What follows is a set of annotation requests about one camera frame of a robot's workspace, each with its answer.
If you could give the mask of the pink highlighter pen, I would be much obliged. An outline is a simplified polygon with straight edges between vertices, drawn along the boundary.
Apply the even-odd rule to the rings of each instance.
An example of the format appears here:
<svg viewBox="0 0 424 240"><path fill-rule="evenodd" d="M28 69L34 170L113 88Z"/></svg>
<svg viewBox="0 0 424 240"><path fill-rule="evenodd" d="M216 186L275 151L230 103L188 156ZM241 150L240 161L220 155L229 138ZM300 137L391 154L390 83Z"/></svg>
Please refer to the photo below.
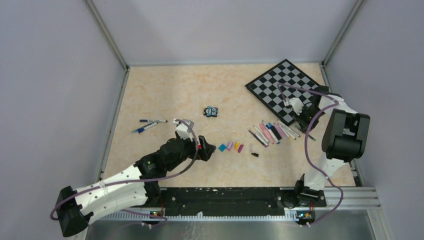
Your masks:
<svg viewBox="0 0 424 240"><path fill-rule="evenodd" d="M261 129L262 134L265 136L265 138L271 143L271 144L275 144L274 138L272 137L272 135L270 134L270 132L268 131L267 127L263 124L260 123L259 127Z"/></svg>

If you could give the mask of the light blue highlighter cap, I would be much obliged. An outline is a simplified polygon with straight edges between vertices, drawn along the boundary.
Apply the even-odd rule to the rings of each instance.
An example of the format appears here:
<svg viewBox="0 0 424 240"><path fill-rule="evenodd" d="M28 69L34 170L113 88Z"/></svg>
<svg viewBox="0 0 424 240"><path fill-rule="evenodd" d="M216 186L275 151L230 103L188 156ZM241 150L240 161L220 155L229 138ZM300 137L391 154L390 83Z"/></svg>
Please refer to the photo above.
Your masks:
<svg viewBox="0 0 424 240"><path fill-rule="evenodd" d="M226 149L227 149L227 146L226 146L225 144L221 144L221 145L218 147L218 150L219 150L219 151L221 151L221 152L224 152Z"/></svg>

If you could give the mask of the light pink highlighter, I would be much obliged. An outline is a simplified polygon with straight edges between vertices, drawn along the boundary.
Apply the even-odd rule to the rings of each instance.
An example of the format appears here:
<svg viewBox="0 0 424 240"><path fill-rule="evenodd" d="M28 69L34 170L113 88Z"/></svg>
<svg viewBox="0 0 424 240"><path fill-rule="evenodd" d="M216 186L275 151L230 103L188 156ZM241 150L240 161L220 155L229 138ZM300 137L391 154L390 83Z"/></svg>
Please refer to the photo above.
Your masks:
<svg viewBox="0 0 424 240"><path fill-rule="evenodd" d="M281 136L282 139L288 138L287 134L285 133L285 131L282 129L282 127L279 124L274 123L273 126L275 127L275 129L277 130L278 134Z"/></svg>

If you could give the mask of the black cap white marker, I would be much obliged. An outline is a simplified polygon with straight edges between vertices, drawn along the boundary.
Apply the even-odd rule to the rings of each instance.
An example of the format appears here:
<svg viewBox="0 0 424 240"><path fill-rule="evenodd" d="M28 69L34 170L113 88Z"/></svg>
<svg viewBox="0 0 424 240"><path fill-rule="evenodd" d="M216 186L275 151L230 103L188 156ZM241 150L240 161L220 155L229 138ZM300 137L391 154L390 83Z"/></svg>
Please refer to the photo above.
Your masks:
<svg viewBox="0 0 424 240"><path fill-rule="evenodd" d="M165 119L140 119L140 123L167 123L168 120Z"/></svg>

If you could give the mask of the light purple highlighter cap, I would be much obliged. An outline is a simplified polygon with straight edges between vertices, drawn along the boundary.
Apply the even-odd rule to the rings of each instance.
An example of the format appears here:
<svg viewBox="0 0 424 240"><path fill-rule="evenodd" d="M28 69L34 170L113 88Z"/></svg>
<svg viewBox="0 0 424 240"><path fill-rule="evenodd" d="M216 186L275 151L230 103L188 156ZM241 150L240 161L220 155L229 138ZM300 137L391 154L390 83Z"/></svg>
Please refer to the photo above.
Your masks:
<svg viewBox="0 0 424 240"><path fill-rule="evenodd" d="M228 145L227 145L227 150L228 150L228 151L231 151L231 149L232 149L234 146L235 146L235 144L234 144L232 141L230 141L230 142L228 143Z"/></svg>

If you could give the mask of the blue cap whiteboard marker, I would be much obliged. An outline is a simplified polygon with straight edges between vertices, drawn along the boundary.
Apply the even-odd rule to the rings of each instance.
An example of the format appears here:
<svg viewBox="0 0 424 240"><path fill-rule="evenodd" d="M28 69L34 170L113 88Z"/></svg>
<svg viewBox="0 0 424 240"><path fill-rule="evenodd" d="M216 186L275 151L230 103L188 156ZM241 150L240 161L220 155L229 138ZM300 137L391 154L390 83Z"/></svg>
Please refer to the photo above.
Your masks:
<svg viewBox="0 0 424 240"><path fill-rule="evenodd" d="M273 140L275 141L275 143L276 144L280 144L280 141L278 140L278 138L276 137L276 135L274 134L274 132L272 131L272 129L267 125L267 123L265 121L263 121L262 123L267 128L268 132L270 133L270 135L273 138Z"/></svg>

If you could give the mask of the yellow cap white marker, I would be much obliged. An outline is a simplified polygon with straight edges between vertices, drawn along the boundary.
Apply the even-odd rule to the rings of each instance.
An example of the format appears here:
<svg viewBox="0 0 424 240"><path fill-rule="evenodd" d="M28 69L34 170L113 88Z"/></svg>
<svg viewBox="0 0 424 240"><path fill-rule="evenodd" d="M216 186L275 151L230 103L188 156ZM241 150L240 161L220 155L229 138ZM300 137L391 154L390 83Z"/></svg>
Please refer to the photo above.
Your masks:
<svg viewBox="0 0 424 240"><path fill-rule="evenodd" d="M282 129L294 140L297 139L297 137L287 128L287 126L280 120L278 120L278 124L282 127Z"/></svg>

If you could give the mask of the blue black highlighter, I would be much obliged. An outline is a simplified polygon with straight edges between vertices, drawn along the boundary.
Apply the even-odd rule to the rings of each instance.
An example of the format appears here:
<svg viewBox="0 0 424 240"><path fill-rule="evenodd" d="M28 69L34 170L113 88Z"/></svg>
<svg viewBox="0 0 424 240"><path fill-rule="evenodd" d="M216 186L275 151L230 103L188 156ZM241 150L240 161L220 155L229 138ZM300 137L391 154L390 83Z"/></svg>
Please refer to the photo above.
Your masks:
<svg viewBox="0 0 424 240"><path fill-rule="evenodd" d="M268 127L271 130L271 132L274 134L275 138L280 141L282 139L281 135L277 131L277 129L269 122Z"/></svg>

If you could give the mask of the purple pen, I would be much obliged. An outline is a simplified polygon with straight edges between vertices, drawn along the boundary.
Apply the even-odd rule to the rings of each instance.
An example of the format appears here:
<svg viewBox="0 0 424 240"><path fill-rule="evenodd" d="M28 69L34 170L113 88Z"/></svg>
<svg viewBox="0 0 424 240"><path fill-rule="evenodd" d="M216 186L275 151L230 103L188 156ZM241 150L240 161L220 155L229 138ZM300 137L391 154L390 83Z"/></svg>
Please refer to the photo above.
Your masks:
<svg viewBox="0 0 424 240"><path fill-rule="evenodd" d="M256 133L252 132L250 129L248 130L248 132L265 148L267 148L269 145L260 137L258 136Z"/></svg>

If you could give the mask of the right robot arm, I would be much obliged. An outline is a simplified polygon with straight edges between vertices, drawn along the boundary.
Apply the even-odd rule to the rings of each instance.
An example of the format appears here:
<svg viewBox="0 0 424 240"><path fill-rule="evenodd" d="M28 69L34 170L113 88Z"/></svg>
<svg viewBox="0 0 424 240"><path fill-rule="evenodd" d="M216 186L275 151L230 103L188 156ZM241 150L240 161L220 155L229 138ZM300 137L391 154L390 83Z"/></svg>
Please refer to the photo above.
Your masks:
<svg viewBox="0 0 424 240"><path fill-rule="evenodd" d="M334 173L364 154L371 121L369 115L351 109L339 94L329 92L326 86L314 90L299 88L299 91L312 94L309 103L286 96L283 103L294 111L295 120L306 136L316 127L321 116L328 115L329 120L317 164L312 163L306 152L306 160L312 169L301 176L292 193L281 198L283 206L289 209L310 207L324 200L324 188Z"/></svg>

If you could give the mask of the blue cap pen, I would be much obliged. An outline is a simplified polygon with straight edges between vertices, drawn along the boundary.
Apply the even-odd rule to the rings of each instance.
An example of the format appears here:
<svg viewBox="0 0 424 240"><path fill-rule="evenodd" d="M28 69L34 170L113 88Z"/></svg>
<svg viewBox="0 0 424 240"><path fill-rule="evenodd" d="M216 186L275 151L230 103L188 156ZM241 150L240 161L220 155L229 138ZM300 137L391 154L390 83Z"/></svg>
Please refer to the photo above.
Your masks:
<svg viewBox="0 0 424 240"><path fill-rule="evenodd" d="M144 132L145 130L147 130L147 129L149 129L149 128L157 125L157 124L158 124L158 122L151 122L151 123L146 124L146 125L144 125L142 127L139 127L137 129L132 130L131 133L138 133L138 134L140 134L140 133Z"/></svg>

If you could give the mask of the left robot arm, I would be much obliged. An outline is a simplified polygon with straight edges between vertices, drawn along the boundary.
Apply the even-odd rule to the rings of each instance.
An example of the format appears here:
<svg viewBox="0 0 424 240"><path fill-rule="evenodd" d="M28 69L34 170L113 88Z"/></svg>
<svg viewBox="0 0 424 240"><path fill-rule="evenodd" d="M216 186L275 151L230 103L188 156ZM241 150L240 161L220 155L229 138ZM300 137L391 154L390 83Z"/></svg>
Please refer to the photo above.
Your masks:
<svg viewBox="0 0 424 240"><path fill-rule="evenodd" d="M111 177L86 187L62 188L54 209L62 236L74 236L100 218L129 207L156 206L161 198L159 181L168 179L168 172L187 159L206 162L215 150L202 135L198 142L171 138Z"/></svg>

